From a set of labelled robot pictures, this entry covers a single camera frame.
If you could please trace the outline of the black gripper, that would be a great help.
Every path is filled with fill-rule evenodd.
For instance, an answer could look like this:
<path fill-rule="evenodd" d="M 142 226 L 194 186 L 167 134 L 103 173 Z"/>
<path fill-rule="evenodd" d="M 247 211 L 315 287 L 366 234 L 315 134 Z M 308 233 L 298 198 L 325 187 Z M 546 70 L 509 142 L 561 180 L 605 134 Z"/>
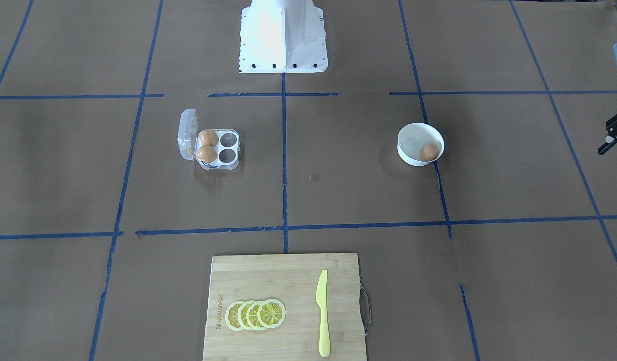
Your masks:
<path fill-rule="evenodd" d="M 609 119 L 606 124 L 607 136 L 604 138 L 604 144 L 599 147 L 598 154 L 604 155 L 615 146 L 617 141 L 617 114 Z"/>

